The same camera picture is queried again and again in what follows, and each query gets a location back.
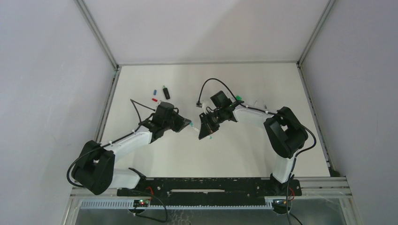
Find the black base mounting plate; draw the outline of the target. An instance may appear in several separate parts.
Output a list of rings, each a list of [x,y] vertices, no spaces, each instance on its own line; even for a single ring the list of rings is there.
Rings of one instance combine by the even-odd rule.
[[[134,189],[117,190],[120,197],[151,197],[152,205],[167,207],[257,207],[267,200],[302,196],[299,180],[279,184],[273,178],[149,178]]]

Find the right controller board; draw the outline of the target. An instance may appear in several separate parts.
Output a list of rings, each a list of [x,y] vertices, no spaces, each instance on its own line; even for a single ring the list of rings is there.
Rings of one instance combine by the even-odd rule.
[[[286,200],[283,200],[283,199],[276,199],[276,200],[274,200],[273,202],[272,202],[272,207],[273,208],[275,208],[275,207],[279,207],[279,208],[288,208],[288,210],[290,210],[290,208],[291,208],[291,201],[290,200],[288,200],[288,201],[286,201]]]

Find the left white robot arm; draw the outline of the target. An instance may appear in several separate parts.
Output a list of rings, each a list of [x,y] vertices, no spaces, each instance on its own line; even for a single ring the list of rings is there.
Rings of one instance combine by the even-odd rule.
[[[143,178],[134,169],[116,169],[115,163],[133,151],[161,138],[166,131],[179,133],[191,123],[168,102],[160,102],[136,129],[107,143],[86,142],[77,159],[67,169],[66,179],[77,188],[100,195],[109,188],[134,189]]]

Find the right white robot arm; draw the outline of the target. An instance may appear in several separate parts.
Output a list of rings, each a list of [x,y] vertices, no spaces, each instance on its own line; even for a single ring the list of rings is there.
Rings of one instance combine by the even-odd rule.
[[[225,121],[242,122],[264,128],[270,144],[277,154],[271,177],[286,183],[292,174],[295,156],[304,147],[308,132],[288,107],[276,112],[246,105],[242,100],[232,101],[223,91],[211,96],[214,110],[200,114],[199,139],[208,137],[219,130]]]

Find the white marker blue end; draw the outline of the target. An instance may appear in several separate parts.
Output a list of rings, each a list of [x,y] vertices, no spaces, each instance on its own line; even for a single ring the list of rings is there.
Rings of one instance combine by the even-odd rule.
[[[200,133],[200,130],[196,128],[195,126],[191,126],[198,134]],[[206,136],[207,139],[212,139],[211,135]]]

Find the left controller board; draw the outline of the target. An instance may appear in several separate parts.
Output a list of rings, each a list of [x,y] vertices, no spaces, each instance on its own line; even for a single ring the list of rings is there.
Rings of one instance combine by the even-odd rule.
[[[140,199],[134,200],[133,208],[147,208],[150,205],[150,200],[148,199]]]

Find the aluminium frame rail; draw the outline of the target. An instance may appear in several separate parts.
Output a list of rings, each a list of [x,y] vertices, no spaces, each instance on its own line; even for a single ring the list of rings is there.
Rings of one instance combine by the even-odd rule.
[[[274,209],[299,200],[349,199],[343,177],[295,178],[278,187],[269,178],[147,178],[138,187],[111,188],[100,195],[75,188],[72,198],[88,209]]]

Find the controller board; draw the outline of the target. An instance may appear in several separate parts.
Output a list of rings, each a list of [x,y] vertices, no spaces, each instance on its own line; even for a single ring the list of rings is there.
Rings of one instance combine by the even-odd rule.
[[[133,208],[147,208],[150,205],[150,200],[148,199],[140,199],[134,200]]]
[[[283,199],[276,199],[276,200],[274,200],[273,202],[272,202],[272,207],[273,208],[275,208],[275,207],[279,207],[279,208],[288,208],[288,210],[290,210],[290,208],[291,208],[291,201],[290,200],[288,200],[288,201],[286,201],[286,200],[283,200]]]

